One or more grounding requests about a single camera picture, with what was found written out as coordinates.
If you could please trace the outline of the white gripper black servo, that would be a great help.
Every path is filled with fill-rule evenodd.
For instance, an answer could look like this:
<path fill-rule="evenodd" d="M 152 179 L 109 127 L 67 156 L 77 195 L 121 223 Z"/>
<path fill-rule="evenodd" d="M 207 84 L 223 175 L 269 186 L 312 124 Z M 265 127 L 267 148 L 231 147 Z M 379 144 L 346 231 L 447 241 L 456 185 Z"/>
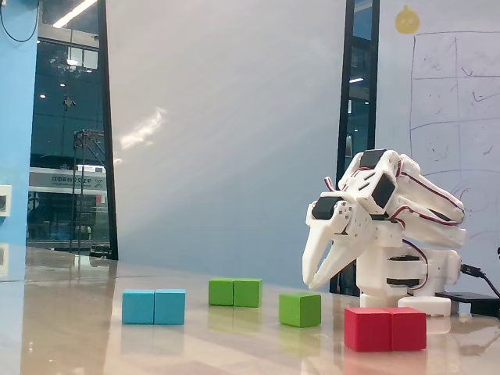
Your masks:
<path fill-rule="evenodd" d="M 307 213 L 309 236 L 302 256 L 302 278 L 310 290 L 323 286 L 364 252 L 372 219 L 357 202 L 324 192 Z"/>

